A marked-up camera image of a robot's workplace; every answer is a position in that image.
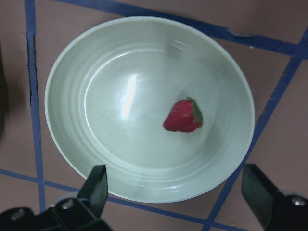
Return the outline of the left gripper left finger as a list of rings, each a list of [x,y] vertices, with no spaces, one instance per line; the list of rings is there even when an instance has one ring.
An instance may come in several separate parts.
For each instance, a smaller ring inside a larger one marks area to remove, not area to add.
[[[108,196],[106,166],[94,166],[77,196],[60,200],[35,215],[16,207],[0,214],[2,231],[110,231],[101,219]]]

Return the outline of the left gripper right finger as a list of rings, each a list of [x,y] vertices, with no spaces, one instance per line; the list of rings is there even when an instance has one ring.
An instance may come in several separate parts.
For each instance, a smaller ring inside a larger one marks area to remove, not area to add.
[[[257,165],[244,166],[241,191],[263,230],[308,229],[308,199],[279,190]]]

